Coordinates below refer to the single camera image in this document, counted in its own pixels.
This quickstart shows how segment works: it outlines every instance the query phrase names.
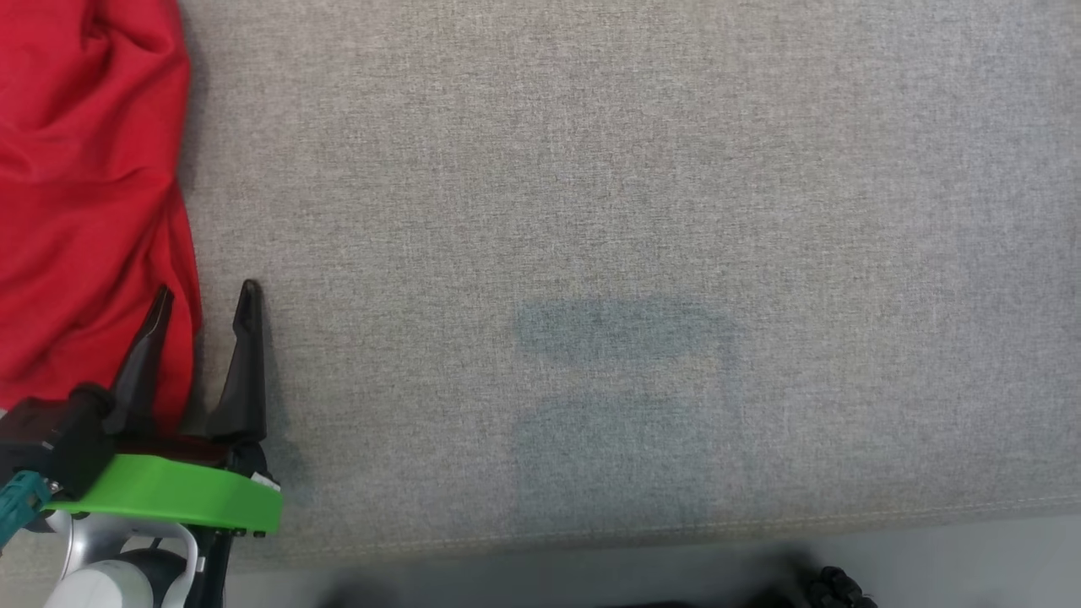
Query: wet stain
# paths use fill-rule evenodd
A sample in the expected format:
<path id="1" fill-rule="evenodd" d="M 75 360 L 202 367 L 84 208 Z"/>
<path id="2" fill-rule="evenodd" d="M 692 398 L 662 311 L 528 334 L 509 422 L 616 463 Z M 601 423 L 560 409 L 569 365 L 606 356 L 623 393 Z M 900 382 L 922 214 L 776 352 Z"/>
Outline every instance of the wet stain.
<path id="1" fill-rule="evenodd" d="M 718 462 L 730 487 L 748 486 L 736 332 L 724 314 L 663 296 L 539 301 L 518 307 L 513 331 L 520 353 L 569 370 L 603 366 L 609 379 L 542 396 L 518 421 L 519 531 L 708 521 L 722 491 Z M 672 367 L 680 357 L 688 365 Z M 658 388 L 682 379 L 716 389 Z"/>
<path id="2" fill-rule="evenodd" d="M 551 397 L 515 429 L 516 527 L 530 532 L 680 526 L 713 503 L 694 408 L 649 394 Z"/>
<path id="3" fill-rule="evenodd" d="M 731 325 L 689 300 L 553 300 L 518 307 L 518 348 L 563 364 L 649 361 L 725 341 Z"/>

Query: floor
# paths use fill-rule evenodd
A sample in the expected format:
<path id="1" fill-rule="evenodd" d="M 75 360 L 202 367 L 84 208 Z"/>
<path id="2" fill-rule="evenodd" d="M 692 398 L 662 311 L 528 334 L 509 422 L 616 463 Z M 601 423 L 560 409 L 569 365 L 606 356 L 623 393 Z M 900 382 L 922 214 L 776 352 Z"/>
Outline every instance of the floor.
<path id="1" fill-rule="evenodd" d="M 738 607 L 786 563 L 844 568 L 882 608 L 1081 605 L 1081 515 L 795 542 L 549 552 L 362 569 L 238 574 L 228 608 Z"/>

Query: green plastic part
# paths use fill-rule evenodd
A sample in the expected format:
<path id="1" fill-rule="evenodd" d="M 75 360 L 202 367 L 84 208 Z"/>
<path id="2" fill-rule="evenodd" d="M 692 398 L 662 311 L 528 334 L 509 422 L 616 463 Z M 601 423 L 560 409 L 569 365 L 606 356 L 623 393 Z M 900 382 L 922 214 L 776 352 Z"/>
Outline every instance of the green plastic part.
<path id="1" fill-rule="evenodd" d="M 280 492 L 229 471 L 117 454 L 82 500 L 48 508 L 277 532 L 281 505 Z"/>

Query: seam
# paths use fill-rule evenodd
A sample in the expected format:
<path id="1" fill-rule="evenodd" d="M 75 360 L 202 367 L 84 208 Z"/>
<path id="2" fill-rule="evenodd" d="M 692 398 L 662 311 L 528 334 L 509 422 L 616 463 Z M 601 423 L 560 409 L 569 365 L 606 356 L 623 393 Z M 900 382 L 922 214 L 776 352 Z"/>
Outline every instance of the seam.
<path id="1" fill-rule="evenodd" d="M 689 524 L 682 526 L 650 526 L 641 528 L 612 528 L 608 530 L 569 530 L 559 532 L 532 532 L 524 534 L 490 534 L 466 537 L 461 539 L 444 540 L 416 540 L 416 541 L 393 541 L 375 542 L 351 546 L 321 546 L 305 550 L 294 550 L 288 553 L 294 556 L 318 555 L 331 553 L 349 553 L 351 555 L 370 555 L 376 553 L 410 553 L 423 551 L 429 547 L 481 547 L 490 546 L 501 542 L 529 542 L 539 541 L 540 543 L 555 543 L 562 540 L 584 540 L 604 539 L 620 540 L 633 539 L 637 537 L 682 537 L 695 533 L 708 533 L 710 531 L 740 531 L 752 529 L 784 529 L 798 524 L 806 523 L 843 523 L 857 520 L 879 520 L 899 521 L 905 519 L 919 519 L 921 517 L 934 517 L 939 514 L 960 513 L 989 513 L 998 511 L 1010 511 L 1024 508 L 1026 506 L 1068 506 L 1081 504 L 1081 494 L 1066 494 L 1060 497 L 1043 497 L 1032 499 L 1017 499 L 1009 501 L 993 501 L 983 503 L 972 503 L 956 506 L 933 506 L 920 510 L 896 510 L 896 511 L 869 511 L 865 513 L 850 513 L 842 515 L 814 515 L 806 517 L 788 517 L 776 519 L 733 519 L 731 521 L 712 521 L 707 524 Z"/>

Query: red cloth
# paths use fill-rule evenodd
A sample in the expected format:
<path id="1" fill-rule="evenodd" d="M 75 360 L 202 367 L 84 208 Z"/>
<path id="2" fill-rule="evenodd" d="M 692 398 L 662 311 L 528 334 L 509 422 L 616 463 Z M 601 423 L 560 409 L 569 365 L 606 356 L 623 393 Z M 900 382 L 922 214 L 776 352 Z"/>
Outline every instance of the red cloth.
<path id="1" fill-rule="evenodd" d="M 107 386 L 165 283 L 155 413 L 175 428 L 202 322 L 187 88 L 175 0 L 0 0 L 0 408 Z"/>

